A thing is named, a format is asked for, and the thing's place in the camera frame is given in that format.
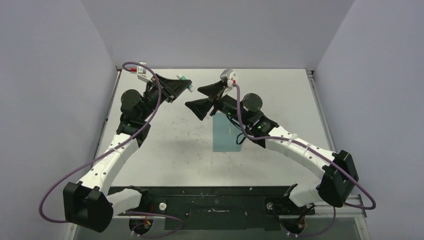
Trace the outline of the teal envelope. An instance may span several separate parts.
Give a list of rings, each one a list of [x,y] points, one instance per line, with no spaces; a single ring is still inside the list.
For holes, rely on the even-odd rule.
[[[241,144],[237,144],[238,140],[242,140],[243,135],[239,136],[242,131],[234,126],[227,117],[217,112],[212,117],[212,149],[213,152],[240,152]]]

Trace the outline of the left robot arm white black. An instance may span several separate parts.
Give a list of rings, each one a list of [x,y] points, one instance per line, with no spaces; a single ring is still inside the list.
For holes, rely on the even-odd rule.
[[[114,216],[128,210],[141,216],[149,210],[144,189],[131,185],[113,194],[109,190],[127,160],[146,140],[151,128],[148,117],[163,102],[176,100],[191,84],[189,79],[159,75],[147,81],[144,93],[129,89],[121,95],[120,123],[105,156],[96,160],[78,182],[69,182],[63,189],[67,222],[101,233]]]

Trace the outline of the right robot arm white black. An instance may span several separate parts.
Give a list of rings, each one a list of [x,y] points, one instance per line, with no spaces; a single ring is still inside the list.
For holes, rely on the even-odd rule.
[[[225,91],[234,87],[233,81],[216,82],[198,88],[206,97],[188,101],[188,107],[199,120],[216,112],[238,123],[245,137],[264,149],[276,151],[312,172],[319,180],[295,183],[284,194],[283,209],[296,214],[307,204],[326,202],[341,208],[359,180],[352,156],[341,150],[336,153],[313,145],[268,118],[261,110],[263,101],[255,93],[233,98]]]

